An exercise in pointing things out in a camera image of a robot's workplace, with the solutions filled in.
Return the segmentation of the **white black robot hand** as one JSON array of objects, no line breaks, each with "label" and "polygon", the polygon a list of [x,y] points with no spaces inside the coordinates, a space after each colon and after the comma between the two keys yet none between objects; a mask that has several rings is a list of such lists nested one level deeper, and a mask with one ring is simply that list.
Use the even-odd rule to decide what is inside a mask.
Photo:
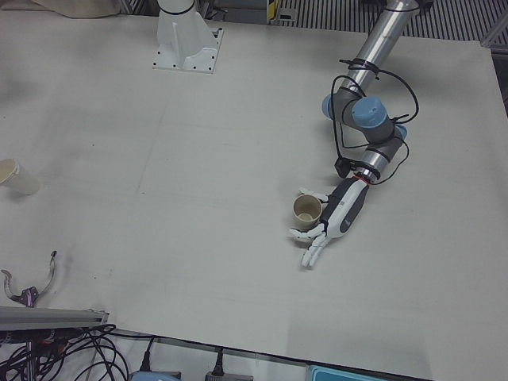
[{"label": "white black robot hand", "polygon": [[290,234],[309,244],[302,256],[303,267],[313,267],[325,246],[348,232],[364,205],[368,189],[364,179],[353,176],[340,182],[331,194],[299,190],[293,204],[297,227]]}]

